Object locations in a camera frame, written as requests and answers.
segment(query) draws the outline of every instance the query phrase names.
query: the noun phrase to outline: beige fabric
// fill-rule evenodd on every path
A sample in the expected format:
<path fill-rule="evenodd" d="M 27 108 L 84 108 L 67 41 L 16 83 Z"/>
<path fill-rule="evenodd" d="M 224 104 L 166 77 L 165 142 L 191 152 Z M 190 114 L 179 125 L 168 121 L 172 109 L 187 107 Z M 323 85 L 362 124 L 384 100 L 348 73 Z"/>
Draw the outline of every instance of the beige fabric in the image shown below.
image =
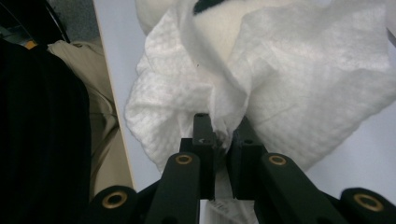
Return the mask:
<path fill-rule="evenodd" d="M 58 41 L 49 45 L 49 52 L 61 58 L 84 82 L 90 97 L 91 196 L 114 185 L 132 187 L 100 39 L 72 44 Z"/>

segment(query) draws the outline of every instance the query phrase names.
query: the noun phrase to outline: screw hole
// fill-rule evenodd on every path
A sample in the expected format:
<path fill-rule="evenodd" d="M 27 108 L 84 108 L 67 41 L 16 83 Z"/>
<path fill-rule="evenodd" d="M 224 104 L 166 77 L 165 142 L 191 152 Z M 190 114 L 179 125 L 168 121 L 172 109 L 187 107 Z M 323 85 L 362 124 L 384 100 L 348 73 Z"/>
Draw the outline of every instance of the screw hole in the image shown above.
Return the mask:
<path fill-rule="evenodd" d="M 107 209 L 113 209 L 122 206 L 128 198 L 128 194 L 123 190 L 117 190 L 108 194 L 102 200 L 102 206 Z"/>
<path fill-rule="evenodd" d="M 192 162 L 192 157 L 188 155 L 179 155 L 176 157 L 176 162 L 180 165 L 186 165 Z"/>
<path fill-rule="evenodd" d="M 285 158 L 283 158 L 281 156 L 277 156 L 277 155 L 270 156 L 270 158 L 268 160 L 274 165 L 284 165 L 284 164 L 286 164 Z"/>

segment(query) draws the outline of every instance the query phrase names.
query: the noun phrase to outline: white cloth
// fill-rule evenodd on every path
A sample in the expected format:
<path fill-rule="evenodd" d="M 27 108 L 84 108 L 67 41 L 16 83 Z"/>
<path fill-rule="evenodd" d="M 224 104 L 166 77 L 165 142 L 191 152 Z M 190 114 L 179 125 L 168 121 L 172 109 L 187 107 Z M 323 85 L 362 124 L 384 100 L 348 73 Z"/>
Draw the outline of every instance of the white cloth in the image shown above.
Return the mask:
<path fill-rule="evenodd" d="M 247 115 L 267 149 L 306 169 L 396 99 L 383 1 L 226 1 L 193 17 L 194 3 L 172 5 L 149 33 L 126 108 L 160 170 L 195 113 L 226 145 Z M 216 37 L 228 29 L 234 41 Z"/>

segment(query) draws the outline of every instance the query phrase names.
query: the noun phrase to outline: textured fabric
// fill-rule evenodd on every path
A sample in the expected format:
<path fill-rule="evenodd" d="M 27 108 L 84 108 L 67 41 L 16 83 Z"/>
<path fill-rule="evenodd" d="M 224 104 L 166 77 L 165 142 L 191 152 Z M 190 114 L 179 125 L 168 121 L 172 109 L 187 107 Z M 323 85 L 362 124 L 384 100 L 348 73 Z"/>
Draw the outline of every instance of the textured fabric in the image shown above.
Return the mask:
<path fill-rule="evenodd" d="M 76 223 L 89 203 L 83 83 L 43 47 L 0 39 L 0 223 Z"/>
<path fill-rule="evenodd" d="M 114 97 L 100 39 L 58 41 L 49 52 L 60 57 L 87 87 L 92 136 L 91 196 L 113 185 L 132 187 Z"/>
<path fill-rule="evenodd" d="M 226 147 L 247 115 L 270 151 L 306 169 L 395 100 L 383 1 L 257 2 L 244 2 L 257 7 L 241 17 L 229 55 L 213 37 L 227 36 L 205 28 L 234 15 L 224 4 L 199 14 L 219 12 L 202 25 L 194 1 L 177 2 L 148 35 L 126 118 L 160 170 L 198 112 Z M 219 21 L 222 32 L 238 25 Z"/>

